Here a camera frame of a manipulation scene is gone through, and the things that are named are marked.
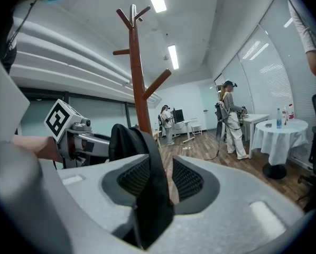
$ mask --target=door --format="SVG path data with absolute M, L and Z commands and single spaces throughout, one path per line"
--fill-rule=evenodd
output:
M 217 128 L 217 116 L 215 104 L 219 102 L 218 92 L 216 90 L 216 84 L 210 82 L 207 84 L 199 85 L 199 91 L 201 95 L 201 101 L 203 105 L 203 112 L 206 122 L 206 129 Z

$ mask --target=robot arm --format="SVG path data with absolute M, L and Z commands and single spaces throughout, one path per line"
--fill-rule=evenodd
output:
M 108 158 L 110 137 L 92 132 L 91 121 L 70 105 L 57 100 L 44 125 L 57 143 L 61 157 L 90 165 L 91 157 Z

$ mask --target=coat rack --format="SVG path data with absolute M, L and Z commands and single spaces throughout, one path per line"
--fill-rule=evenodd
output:
M 166 69 L 159 77 L 145 90 L 142 61 L 139 49 L 137 20 L 143 21 L 142 16 L 151 9 L 146 7 L 137 14 L 136 5 L 130 7 L 130 18 L 128 19 L 121 9 L 117 10 L 119 17 L 123 20 L 129 30 L 129 49 L 114 51 L 117 55 L 130 55 L 133 94 L 135 97 L 136 111 L 141 131 L 152 134 L 150 117 L 148 115 L 147 99 L 159 88 L 159 86 L 171 75 Z

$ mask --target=white tablecloth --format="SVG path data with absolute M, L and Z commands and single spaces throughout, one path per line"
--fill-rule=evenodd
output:
M 260 122 L 256 125 L 252 149 L 261 148 L 261 152 L 269 154 L 271 165 L 284 164 L 290 149 L 308 143 L 307 127 L 307 122 L 301 120 L 290 120 L 281 129 L 277 129 L 276 120 Z

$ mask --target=white table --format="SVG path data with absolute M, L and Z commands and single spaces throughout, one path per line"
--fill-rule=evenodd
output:
M 253 136 L 254 136 L 254 125 L 261 121 L 268 120 L 268 114 L 247 114 L 248 117 L 244 117 L 244 121 L 240 119 L 241 122 L 244 123 L 245 128 L 245 141 L 247 141 L 247 125 L 249 125 L 249 159 L 252 158 L 252 144 L 253 144 Z
M 276 127 L 276 120 L 268 120 L 257 124 L 252 149 L 261 148 L 261 152 L 269 154 L 268 164 L 263 172 L 269 178 L 280 179 L 286 176 L 283 164 L 289 151 L 297 146 L 307 144 L 306 130 L 308 123 L 302 120 L 289 120 L 281 129 Z
M 190 129 L 189 123 L 193 122 L 193 121 L 196 121 L 196 120 L 197 119 L 191 119 L 191 120 L 186 120 L 186 121 L 181 121 L 181 122 L 175 123 L 175 124 L 178 124 L 178 125 L 185 124 L 185 126 L 186 126 L 186 132 L 187 132 L 188 138 L 186 140 L 184 140 L 183 143 L 188 142 L 188 141 L 190 141 L 190 140 L 192 140 L 194 138 L 194 137 L 190 137 L 191 129 Z

